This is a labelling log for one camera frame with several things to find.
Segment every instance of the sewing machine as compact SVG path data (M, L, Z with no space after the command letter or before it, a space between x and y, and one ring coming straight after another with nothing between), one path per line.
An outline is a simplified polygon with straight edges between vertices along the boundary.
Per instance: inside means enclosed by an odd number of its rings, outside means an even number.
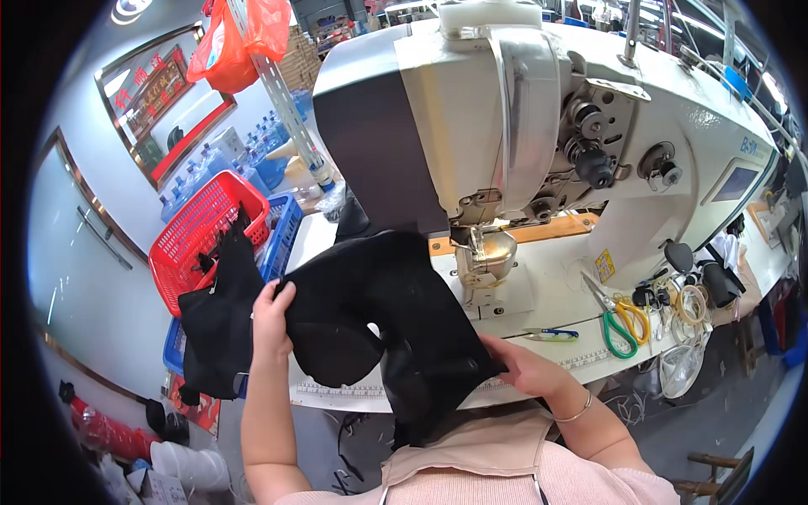
M692 58L629 55L625 38L542 23L531 2L439 11L334 48L314 110L374 225L451 237L441 274L470 318L536 305L541 281L508 274L541 251L516 262L509 229L605 204L566 255L632 289L666 245L697 250L735 219L776 164L764 122Z

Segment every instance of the framed sign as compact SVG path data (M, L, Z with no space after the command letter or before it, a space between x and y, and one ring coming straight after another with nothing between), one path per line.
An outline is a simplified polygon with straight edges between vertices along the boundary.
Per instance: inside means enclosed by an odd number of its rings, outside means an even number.
M236 107L207 81L189 82L199 21L150 40L95 73L104 107L133 161L160 191L177 165Z

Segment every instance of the door handle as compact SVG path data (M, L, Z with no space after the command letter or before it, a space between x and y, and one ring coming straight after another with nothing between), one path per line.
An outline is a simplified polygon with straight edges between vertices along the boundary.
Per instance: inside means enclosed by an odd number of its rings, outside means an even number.
M87 219L87 215L82 210L81 205L76 207L76 211L78 212L78 215L82 218L82 221L84 221L84 224L87 225L87 228L89 228L90 231L92 231L93 234L95 234L95 236L98 237L98 240L100 240L101 243L104 244L107 250L111 252L113 256L115 256L115 259L118 260L118 263L120 263L127 270L132 270L132 265L128 261L126 261L126 258L121 256L120 253L117 250L115 250L115 247L113 247L112 245L110 245L109 242L107 242L107 239L104 238L101 232L99 232L98 228L96 228L95 225L93 225L92 222L90 222L90 220Z

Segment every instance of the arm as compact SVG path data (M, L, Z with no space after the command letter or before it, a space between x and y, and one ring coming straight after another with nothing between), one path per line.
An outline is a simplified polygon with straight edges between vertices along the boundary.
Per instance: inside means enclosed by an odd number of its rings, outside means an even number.
M522 393L543 397L557 419L571 418L583 410L587 390L559 364L497 337L480 335L480 340L495 359L508 367L509 372L499 378ZM569 423L559 423L558 428L568 449L578 457L607 469L654 473L642 460L629 430L594 396L583 415Z
M292 303L291 282L273 301L278 281L267 284L253 305L253 360L242 416L244 473L257 503L274 503L287 494L311 490L297 467L297 445L289 405L288 356L284 312Z

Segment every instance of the hand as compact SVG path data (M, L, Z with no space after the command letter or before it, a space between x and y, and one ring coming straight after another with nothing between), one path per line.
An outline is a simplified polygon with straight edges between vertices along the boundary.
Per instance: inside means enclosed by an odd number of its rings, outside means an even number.
M553 396L573 377L561 365L539 356L526 347L492 335L479 335L482 345L495 359L504 363L508 372L499 378L517 388L521 393L547 398Z
M295 284L286 283L275 300L275 288L280 280L275 279L263 287L253 304L253 365L285 364L292 352L292 341L286 335L284 313L295 297Z

